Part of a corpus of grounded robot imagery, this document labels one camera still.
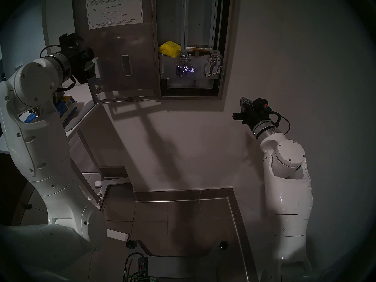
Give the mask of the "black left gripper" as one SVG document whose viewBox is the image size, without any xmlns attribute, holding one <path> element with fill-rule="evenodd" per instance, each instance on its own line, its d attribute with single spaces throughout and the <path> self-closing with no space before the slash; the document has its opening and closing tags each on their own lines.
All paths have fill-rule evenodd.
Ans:
<svg viewBox="0 0 376 282">
<path fill-rule="evenodd" d="M 95 64 L 93 63 L 94 51 L 90 47 L 82 47 L 85 40 L 77 33 L 63 34 L 59 37 L 61 50 L 70 65 L 70 75 L 81 85 L 95 76 Z"/>
</svg>

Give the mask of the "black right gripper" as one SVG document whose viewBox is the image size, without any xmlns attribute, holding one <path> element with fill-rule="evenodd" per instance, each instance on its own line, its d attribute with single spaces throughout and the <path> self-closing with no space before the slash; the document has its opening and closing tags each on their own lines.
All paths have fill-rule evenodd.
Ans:
<svg viewBox="0 0 376 282">
<path fill-rule="evenodd" d="M 273 122 L 269 117 L 269 113 L 264 108 L 264 105 L 267 104 L 268 101 L 265 99 L 251 101 L 250 99 L 241 97 L 241 111 L 233 113 L 233 120 L 240 121 L 243 125 L 249 126 L 251 130 L 256 130 L 256 128 L 263 123 L 266 123 L 266 127 L 273 127 Z"/>
</svg>

